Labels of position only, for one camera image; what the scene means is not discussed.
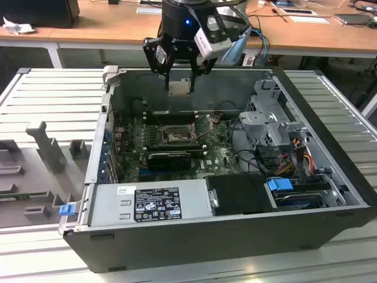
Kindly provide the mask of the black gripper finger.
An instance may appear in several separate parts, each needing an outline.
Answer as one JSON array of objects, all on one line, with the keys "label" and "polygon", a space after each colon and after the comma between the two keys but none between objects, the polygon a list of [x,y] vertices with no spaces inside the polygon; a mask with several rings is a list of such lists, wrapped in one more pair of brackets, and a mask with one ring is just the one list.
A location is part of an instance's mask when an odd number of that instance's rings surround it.
[{"label": "black gripper finger", "polygon": [[201,65],[198,65],[197,59],[191,59],[191,73],[190,73],[190,92],[194,91],[195,80],[197,77],[201,75],[207,75],[210,73],[212,68],[214,67],[217,58],[212,58],[210,60],[204,60]]},{"label": "black gripper finger", "polygon": [[[166,54],[164,62],[159,62],[157,58],[158,47]],[[168,37],[145,38],[143,50],[151,71],[164,76],[164,89],[169,90],[170,70],[176,59],[176,46],[171,43],[171,39]]]}]

